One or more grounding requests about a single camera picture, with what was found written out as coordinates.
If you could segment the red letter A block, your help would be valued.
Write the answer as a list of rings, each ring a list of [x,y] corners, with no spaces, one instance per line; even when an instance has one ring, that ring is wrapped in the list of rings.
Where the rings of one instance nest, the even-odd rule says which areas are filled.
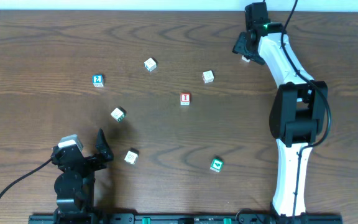
[[[249,63],[250,62],[250,59],[246,58],[244,55],[242,56],[242,60]]]

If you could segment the blue number 2 block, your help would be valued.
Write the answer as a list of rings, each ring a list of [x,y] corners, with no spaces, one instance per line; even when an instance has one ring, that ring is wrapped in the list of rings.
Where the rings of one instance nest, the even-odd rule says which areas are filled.
[[[94,87],[99,88],[104,86],[104,78],[102,74],[93,75],[92,83]]]

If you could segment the red letter I block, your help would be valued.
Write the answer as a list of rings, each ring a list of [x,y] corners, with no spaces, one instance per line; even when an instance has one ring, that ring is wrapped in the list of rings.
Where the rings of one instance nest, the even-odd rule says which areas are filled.
[[[180,105],[181,106],[189,106],[191,102],[191,94],[190,93],[181,93],[180,94]]]

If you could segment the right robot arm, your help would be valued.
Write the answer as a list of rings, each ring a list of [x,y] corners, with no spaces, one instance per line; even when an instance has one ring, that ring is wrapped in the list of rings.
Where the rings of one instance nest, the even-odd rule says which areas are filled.
[[[269,19],[266,2],[244,9],[246,31],[232,49],[246,62],[267,65],[277,86],[269,116],[278,147],[278,176],[272,207],[278,219],[300,223],[306,212],[304,191],[308,158],[331,127],[328,86],[301,66],[291,49],[287,25]]]

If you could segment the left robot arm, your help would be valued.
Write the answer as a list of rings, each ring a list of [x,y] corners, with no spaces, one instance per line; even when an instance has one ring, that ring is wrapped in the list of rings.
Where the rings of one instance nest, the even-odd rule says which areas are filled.
[[[94,173],[114,159],[102,129],[95,148],[96,154],[85,157],[83,144],[75,134],[61,138],[53,147],[51,162],[62,171],[54,183],[58,206],[54,223],[109,223],[108,216],[94,207]]]

